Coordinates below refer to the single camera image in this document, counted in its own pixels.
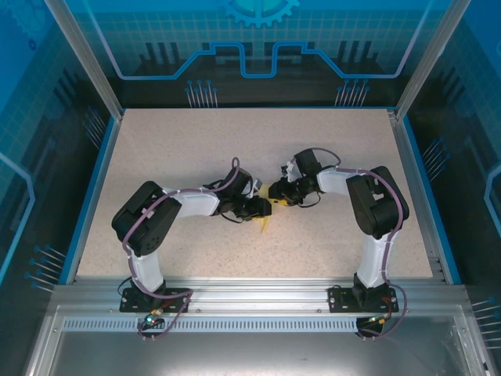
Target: vent slot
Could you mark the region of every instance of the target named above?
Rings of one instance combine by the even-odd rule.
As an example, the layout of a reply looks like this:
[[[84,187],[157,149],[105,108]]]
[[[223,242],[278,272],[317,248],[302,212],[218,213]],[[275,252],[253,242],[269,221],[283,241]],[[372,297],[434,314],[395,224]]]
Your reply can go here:
[[[172,320],[150,330],[159,332]],[[142,318],[72,317],[65,319],[64,331],[136,332]],[[171,329],[177,333],[330,333],[356,332],[352,317],[182,317]]]

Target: metal frame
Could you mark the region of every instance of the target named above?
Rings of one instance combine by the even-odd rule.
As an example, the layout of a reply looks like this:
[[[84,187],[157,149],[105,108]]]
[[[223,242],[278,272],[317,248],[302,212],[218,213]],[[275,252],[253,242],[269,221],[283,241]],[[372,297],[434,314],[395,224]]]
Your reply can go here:
[[[92,328],[92,321],[123,322],[124,318],[142,318],[143,315],[118,312],[120,297],[117,285],[120,279],[79,278],[70,286],[55,288],[47,316],[38,337],[27,374],[30,376],[48,374],[55,358],[57,346],[64,331],[72,331],[65,323],[68,320],[81,322],[88,328],[84,331],[103,331]],[[475,348],[481,353],[470,331],[461,331],[472,315],[464,286],[437,284],[433,279],[396,280],[409,296],[410,317],[454,317],[458,323],[458,335],[464,341],[464,348]],[[167,281],[172,287],[191,287],[195,290],[189,312],[180,323],[187,320],[219,320],[229,323],[236,317],[248,320],[260,318],[267,323],[284,320],[335,320],[355,318],[356,314],[329,313],[326,289],[333,284],[342,287],[351,285],[351,279],[234,279],[234,278],[178,278]],[[219,332],[234,332],[228,325]],[[109,332],[131,332],[130,326],[115,325]],[[204,332],[191,328],[189,332]],[[467,361],[471,374],[481,375],[481,362]]]
[[[92,54],[88,43],[81,33],[75,19],[66,4],[60,0],[45,0],[57,23],[70,42],[78,59],[81,61],[98,93],[105,101],[110,113],[121,119],[122,109],[113,94],[109,83]],[[474,319],[467,292],[462,285],[451,285],[452,276],[438,235],[429,202],[427,201],[419,169],[409,144],[409,136],[403,126],[403,118],[420,91],[435,62],[442,53],[445,44],[459,23],[470,0],[453,0],[444,15],[431,43],[429,44],[408,86],[396,107],[396,115],[390,112],[395,140],[402,159],[409,189],[413,198],[416,214],[422,229],[424,242],[431,263],[433,278],[414,280],[395,280],[401,284],[409,297],[409,316],[447,316],[453,317],[456,323],[457,338],[463,348],[464,363],[472,375],[485,375],[483,363],[489,370],[494,370],[488,353],[481,340],[480,331]],[[99,196],[99,184],[93,195]],[[92,218],[92,213],[85,215],[85,221]],[[78,247],[83,249],[86,238],[85,226],[78,240]],[[139,319],[142,315],[119,313],[117,285],[121,280],[114,278],[93,279],[77,278],[76,283],[57,286],[41,326],[37,343],[27,374],[49,374],[55,359],[56,350],[62,332],[67,330],[68,320],[95,320],[106,322]],[[239,318],[262,318],[268,322],[279,322],[287,319],[314,321],[350,320],[358,314],[330,314],[326,289],[334,284],[342,287],[351,286],[348,278],[326,279],[235,279],[235,278],[179,278],[167,281],[172,287],[190,287],[195,293],[189,312],[182,316],[183,320],[209,319],[230,322]],[[131,328],[113,327],[112,331],[130,331]]]
[[[424,51],[423,57],[421,58],[417,68],[410,78],[409,83],[405,87],[405,90],[397,103],[395,112],[397,114],[397,120],[401,121],[409,111],[411,104],[417,97],[418,92],[424,85],[428,75],[430,74],[433,66],[437,62],[438,58],[444,51],[445,45],[452,36],[452,33],[456,29],[457,24],[463,18],[464,12],[466,12],[471,0],[452,0],[451,5],[445,12],[440,24],[435,31],[430,44]]]
[[[56,19],[111,116],[120,121],[124,111],[68,5],[64,0],[45,0],[45,4]]]
[[[453,284],[454,278],[451,274],[451,266],[445,257],[444,246],[437,231],[409,135],[405,130],[403,121],[398,121],[394,112],[388,112],[409,191],[413,199],[414,209],[416,210],[416,217],[421,228],[424,246],[428,253],[431,271],[435,278],[442,278],[448,284]]]

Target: gear logo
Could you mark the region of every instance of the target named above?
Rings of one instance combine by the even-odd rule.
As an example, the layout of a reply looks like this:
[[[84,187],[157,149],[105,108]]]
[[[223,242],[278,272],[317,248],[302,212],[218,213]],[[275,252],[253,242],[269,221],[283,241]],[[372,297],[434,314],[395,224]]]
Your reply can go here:
[[[244,22],[246,27],[262,24],[271,27],[274,22],[282,22],[283,16],[290,16],[298,0],[221,0],[226,16],[233,16],[235,22]]]
[[[43,0],[0,0],[0,10],[11,11],[14,20],[32,40],[43,31],[46,7]]]

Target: robotic arm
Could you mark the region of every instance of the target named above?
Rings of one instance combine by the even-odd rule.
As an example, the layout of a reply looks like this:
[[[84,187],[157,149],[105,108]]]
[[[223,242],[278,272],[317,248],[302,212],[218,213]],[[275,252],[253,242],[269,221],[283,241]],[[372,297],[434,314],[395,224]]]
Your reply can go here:
[[[296,162],[299,174],[294,173],[292,161]],[[386,267],[384,253],[387,239],[398,222],[398,208],[394,198],[385,186],[370,175],[346,172],[337,166],[323,168],[317,161],[313,149],[301,151],[292,161],[282,167],[284,177],[270,186],[269,198],[275,202],[285,201],[287,205],[294,206],[302,205],[310,193],[348,195],[356,222],[364,233],[362,261],[354,275],[354,286],[351,293],[335,291],[341,301],[332,304],[334,307],[330,307],[331,312],[348,312],[346,309],[380,312],[381,299],[394,298],[395,294],[385,283],[382,275]],[[384,179],[397,193],[402,204],[404,220],[407,219],[409,206],[391,173],[385,167],[377,167],[371,171]],[[393,236],[391,239],[386,259],[389,259],[395,238],[396,236]],[[354,308],[351,300],[356,301],[358,307]]]
[[[229,185],[225,189],[210,192],[218,186],[226,186],[227,183]],[[259,191],[260,186],[261,182],[253,180],[248,172],[242,168],[238,168],[236,172],[234,168],[226,178],[200,188],[200,192],[178,191],[161,202],[141,222],[128,240],[137,282],[154,294],[166,295],[166,292],[171,294],[173,291],[165,287],[164,277],[160,271],[157,249],[172,223],[176,219],[192,215],[222,215],[229,219],[225,216],[227,212],[232,212],[241,222],[271,215],[272,208],[269,201],[254,194]],[[124,240],[128,231],[153,202],[172,192],[173,190],[163,189],[154,182],[144,183],[113,218],[112,227],[118,239]],[[140,291],[135,280],[132,280],[131,285],[135,296],[134,301],[141,306],[138,307],[139,312],[150,311],[163,303]]]

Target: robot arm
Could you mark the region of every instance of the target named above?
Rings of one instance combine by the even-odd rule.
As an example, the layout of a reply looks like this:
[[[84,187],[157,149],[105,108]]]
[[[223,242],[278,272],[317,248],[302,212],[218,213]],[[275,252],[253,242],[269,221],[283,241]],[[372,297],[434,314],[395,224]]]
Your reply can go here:
[[[200,188],[200,192],[181,192],[173,194],[159,204],[132,234],[128,246],[132,250],[132,264],[139,281],[150,292],[162,294],[165,289],[164,277],[160,271],[157,249],[166,237],[175,219],[193,215],[233,214],[241,221],[271,215],[271,204],[254,195],[260,182],[239,169],[236,178],[224,190],[211,193],[215,185],[223,186],[234,176],[233,169],[225,179]],[[165,189],[154,182],[144,183],[114,216],[112,227],[118,239],[123,241],[125,234],[138,221],[145,210],[159,197],[173,190]]]
[[[299,174],[291,164],[282,168],[284,177],[269,188],[269,197],[300,205],[310,193],[338,193],[351,199],[355,219],[364,233],[362,261],[354,277],[352,289],[360,308],[380,304],[381,291],[387,286],[382,276],[387,239],[398,222],[398,209],[388,190],[370,175],[338,171],[317,161],[312,149],[294,156]],[[400,193],[391,173],[385,167],[371,170],[379,175],[397,193],[404,219],[409,217],[409,206]],[[396,236],[391,239],[391,246]]]

